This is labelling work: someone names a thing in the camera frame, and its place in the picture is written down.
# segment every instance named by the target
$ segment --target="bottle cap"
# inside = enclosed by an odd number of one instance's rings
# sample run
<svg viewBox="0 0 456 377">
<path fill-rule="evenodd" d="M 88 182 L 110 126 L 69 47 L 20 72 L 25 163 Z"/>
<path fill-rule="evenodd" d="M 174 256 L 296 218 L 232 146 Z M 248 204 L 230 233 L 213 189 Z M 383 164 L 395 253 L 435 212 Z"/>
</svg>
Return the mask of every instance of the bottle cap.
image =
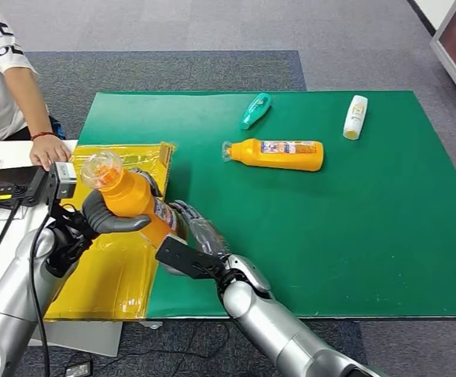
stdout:
<svg viewBox="0 0 456 377">
<path fill-rule="evenodd" d="M 82 181 L 92 189 L 109 189 L 119 181 L 122 165 L 117 153 L 97 152 L 82 165 Z"/>
<path fill-rule="evenodd" d="M 227 163 L 231 160 L 231 143 L 229 141 L 225 141 L 222 143 L 222 160 Z"/>
</svg>

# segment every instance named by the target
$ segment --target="orange bottle lying on mat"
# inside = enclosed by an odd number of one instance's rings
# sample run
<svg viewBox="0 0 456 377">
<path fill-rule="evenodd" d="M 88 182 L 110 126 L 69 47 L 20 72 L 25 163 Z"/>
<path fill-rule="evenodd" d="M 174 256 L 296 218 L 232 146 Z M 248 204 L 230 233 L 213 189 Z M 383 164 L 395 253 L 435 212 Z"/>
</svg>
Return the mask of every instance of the orange bottle lying on mat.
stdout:
<svg viewBox="0 0 456 377">
<path fill-rule="evenodd" d="M 240 143 L 222 143 L 222 159 L 234 159 L 255 167 L 278 167 L 317 171 L 324 159 L 318 141 L 259 141 L 247 139 Z"/>
<path fill-rule="evenodd" d="M 102 194 L 114 214 L 124 218 L 149 216 L 151 223 L 141 232 L 154 247 L 158 247 L 168 233 L 176 234 L 175 212 L 153 196 L 146 178 L 123 169 L 117 153 L 102 151 L 92 155 L 83 163 L 81 176 L 86 185 Z"/>
</svg>

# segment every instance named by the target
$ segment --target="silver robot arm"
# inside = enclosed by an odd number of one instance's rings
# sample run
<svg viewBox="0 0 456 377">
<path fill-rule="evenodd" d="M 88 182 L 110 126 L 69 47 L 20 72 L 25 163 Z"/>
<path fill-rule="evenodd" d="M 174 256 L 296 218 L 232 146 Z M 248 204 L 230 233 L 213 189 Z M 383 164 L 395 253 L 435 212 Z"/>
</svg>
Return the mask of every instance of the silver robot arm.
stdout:
<svg viewBox="0 0 456 377">
<path fill-rule="evenodd" d="M 49 216 L 54 221 L 39 234 L 33 265 L 42 317 L 99 233 L 132 232 L 150 222 L 148 216 L 116 217 L 95 191 L 83 202 L 83 214 L 73 207 L 61 207 L 60 200 L 71 197 L 76 187 L 76 177 L 68 173 L 73 170 L 63 165 L 65 163 L 54 164 L 49 175 L 45 190 Z M 0 279 L 0 377 L 15 374 L 37 326 L 29 283 L 30 255 L 36 233 L 25 235 Z"/>
<path fill-rule="evenodd" d="M 238 270 L 220 293 L 222 305 L 249 339 L 287 377 L 380 377 L 333 350 L 285 306 L 253 263 L 229 255 L 227 270 Z"/>
<path fill-rule="evenodd" d="M 382 377 L 333 350 L 285 306 L 251 261 L 231 254 L 216 228 L 194 208 L 170 203 L 196 241 L 197 249 L 173 235 L 156 258 L 193 279 L 214 279 L 226 313 L 286 377 Z"/>
<path fill-rule="evenodd" d="M 37 326 L 29 286 L 29 252 L 35 231 L 27 234 L 17 248 L 15 257 L 0 279 L 0 377 L 14 375 L 32 333 Z M 56 277 L 46 268 L 54 250 L 55 236 L 51 229 L 41 232 L 34 260 L 35 286 L 42 315 L 76 268 Z"/>
</svg>

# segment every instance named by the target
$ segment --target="person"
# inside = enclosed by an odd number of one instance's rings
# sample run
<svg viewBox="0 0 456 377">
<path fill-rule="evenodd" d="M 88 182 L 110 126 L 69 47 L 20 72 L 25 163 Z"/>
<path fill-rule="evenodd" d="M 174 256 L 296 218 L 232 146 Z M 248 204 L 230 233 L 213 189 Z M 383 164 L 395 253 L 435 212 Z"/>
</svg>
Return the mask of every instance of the person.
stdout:
<svg viewBox="0 0 456 377">
<path fill-rule="evenodd" d="M 70 153 L 60 124 L 49 117 L 36 74 L 0 14 L 0 140 L 32 140 L 31 162 L 49 170 Z"/>
</svg>

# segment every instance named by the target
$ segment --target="yellow plastic bag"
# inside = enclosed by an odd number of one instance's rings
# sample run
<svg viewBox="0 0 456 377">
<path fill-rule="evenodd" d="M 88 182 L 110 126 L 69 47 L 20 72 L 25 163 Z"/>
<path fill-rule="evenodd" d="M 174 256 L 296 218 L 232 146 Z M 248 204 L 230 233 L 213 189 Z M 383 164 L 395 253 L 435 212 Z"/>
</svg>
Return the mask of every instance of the yellow plastic bag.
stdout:
<svg viewBox="0 0 456 377">
<path fill-rule="evenodd" d="M 81 165 L 101 150 L 118 153 L 126 169 L 149 172 L 164 195 L 173 147 L 161 145 L 85 145 L 76 147 L 71 159 L 79 177 Z M 62 201 L 81 209 L 90 188 L 78 179 L 73 199 Z M 140 232 L 100 235 L 86 251 L 45 320 L 135 320 L 141 319 L 151 293 L 157 261 L 156 249 Z"/>
</svg>

